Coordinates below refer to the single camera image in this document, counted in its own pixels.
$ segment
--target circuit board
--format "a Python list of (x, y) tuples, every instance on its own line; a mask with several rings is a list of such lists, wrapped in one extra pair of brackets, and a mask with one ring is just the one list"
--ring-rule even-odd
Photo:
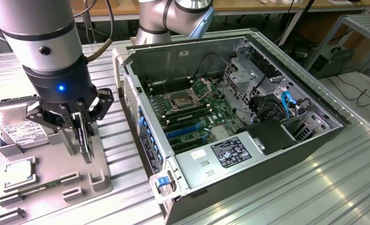
[(176, 154), (234, 135), (244, 126), (217, 84), (204, 78), (192, 83), (189, 89), (149, 96)]

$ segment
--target blue pcie slot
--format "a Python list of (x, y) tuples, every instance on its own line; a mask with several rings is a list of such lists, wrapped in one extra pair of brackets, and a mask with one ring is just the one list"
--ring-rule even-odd
[(186, 127), (186, 128), (184, 128), (184, 129), (181, 129), (181, 130), (177, 130), (177, 131), (174, 131), (174, 132), (166, 134), (165, 136), (166, 136), (166, 138), (173, 138), (173, 137), (178, 137), (180, 135), (184, 135), (184, 134), (188, 134), (188, 133), (190, 133), (190, 132), (194, 132), (194, 131), (198, 130), (201, 124), (202, 124), (202, 123), (198, 123), (198, 124), (196, 124), (196, 125), (192, 126), (192, 127)]

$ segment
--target blue cable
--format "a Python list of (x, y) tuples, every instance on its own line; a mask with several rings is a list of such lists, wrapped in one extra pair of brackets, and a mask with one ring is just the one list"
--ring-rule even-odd
[(290, 116), (289, 116), (289, 108), (287, 108), (286, 99), (287, 99), (293, 104), (297, 104), (295, 100), (291, 98), (291, 95), (290, 95), (290, 92), (289, 92), (289, 91), (284, 91), (284, 92), (282, 92), (282, 95), (281, 95), (282, 105), (284, 105), (284, 108), (285, 108), (285, 111), (286, 111), (286, 117), (287, 117), (287, 119), (289, 119)]

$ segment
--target hard drive label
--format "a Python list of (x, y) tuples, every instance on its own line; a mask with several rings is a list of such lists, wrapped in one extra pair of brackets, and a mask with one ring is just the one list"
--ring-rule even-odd
[(19, 146), (48, 138), (40, 124), (32, 121), (3, 126), (1, 129)]
[(229, 168), (252, 158), (237, 137), (212, 145), (212, 150), (224, 168)]

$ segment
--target motherboard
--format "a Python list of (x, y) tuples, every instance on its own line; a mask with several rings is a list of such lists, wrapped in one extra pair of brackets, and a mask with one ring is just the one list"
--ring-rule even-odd
[(150, 86), (149, 101), (176, 154), (230, 137), (245, 126), (220, 85), (198, 77)]

